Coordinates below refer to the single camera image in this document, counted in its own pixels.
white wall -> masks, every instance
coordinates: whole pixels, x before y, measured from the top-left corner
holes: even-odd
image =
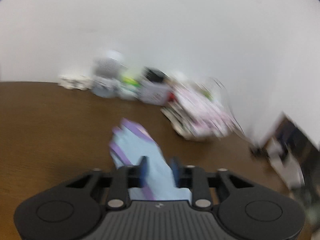
[[[261,113],[254,136],[261,139],[272,130],[283,111],[319,149],[320,142],[320,2],[301,0],[295,10],[296,31],[279,64],[268,107]]]
[[[115,49],[132,72],[217,77],[246,134],[261,139],[284,55],[305,28],[296,21],[315,11],[305,0],[1,0],[1,80],[55,82],[61,69],[87,71]]]

black object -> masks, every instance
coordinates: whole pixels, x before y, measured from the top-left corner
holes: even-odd
[[[147,159],[113,173],[90,171],[22,202],[14,223],[25,240],[296,239],[304,225],[297,202],[225,169],[185,167],[173,159],[177,187],[188,201],[131,201],[143,187]],[[220,204],[213,205],[210,187]],[[109,188],[106,200],[104,189]]]
[[[154,83],[163,83],[166,75],[158,69],[146,68],[145,78]]]
[[[250,152],[254,157],[258,158],[269,158],[268,152],[266,149],[259,147],[250,147]]]

clutter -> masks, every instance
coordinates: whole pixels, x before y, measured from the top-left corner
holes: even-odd
[[[191,86],[177,85],[175,101],[169,102],[162,113],[171,121],[174,130],[187,140],[208,140],[224,137],[233,129],[233,121],[222,105],[211,102]]]
[[[103,98],[113,98],[116,96],[119,81],[117,79],[95,77],[92,93]]]
[[[159,146],[140,124],[123,119],[113,133],[110,149],[117,168],[137,165],[142,156],[148,157],[146,185],[129,189],[132,200],[191,200],[189,189],[175,187],[172,171]]]
[[[268,141],[265,149],[257,148],[253,154],[257,156],[259,152],[264,152],[269,158],[270,165],[279,174],[288,189],[300,188],[305,185],[305,182],[297,155],[302,155],[302,153],[295,156],[292,153],[297,148],[302,151],[301,147],[297,147],[299,140],[292,136],[297,135],[299,130],[291,123],[284,126],[283,130]]]
[[[134,86],[134,87],[139,87],[140,86],[138,81],[134,80],[133,78],[129,78],[129,77],[122,77],[121,82],[123,84],[131,85],[131,86]]]
[[[64,74],[59,76],[59,86],[66,89],[87,90],[92,88],[92,80],[88,77],[76,74]]]
[[[141,80],[140,100],[147,104],[163,106],[169,99],[171,87],[166,83]]]
[[[118,89],[118,96],[124,100],[136,100],[138,97],[138,88],[131,85],[121,84]]]
[[[158,69],[145,68],[145,78],[153,83],[163,83],[166,75]]]
[[[124,56],[117,51],[109,50],[105,58],[97,60],[94,74],[103,78],[119,78],[123,66]]]

brown table surface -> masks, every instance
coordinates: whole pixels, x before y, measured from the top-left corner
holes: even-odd
[[[90,91],[66,90],[55,83],[0,83],[0,235],[20,239],[13,213],[20,202],[95,167],[114,167],[108,143],[121,118],[139,122],[168,161],[207,171],[227,168],[283,194],[288,190],[267,161],[251,157],[249,144],[236,134],[207,143],[185,141],[159,106]],[[305,225],[299,239],[310,239]]]

towel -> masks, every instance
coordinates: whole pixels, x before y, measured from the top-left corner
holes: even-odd
[[[157,143],[138,123],[123,119],[121,126],[113,129],[110,154],[117,168],[137,165],[142,156],[148,157],[148,174],[143,188],[130,188],[132,200],[189,200],[187,188],[176,188],[172,170],[165,162]]]

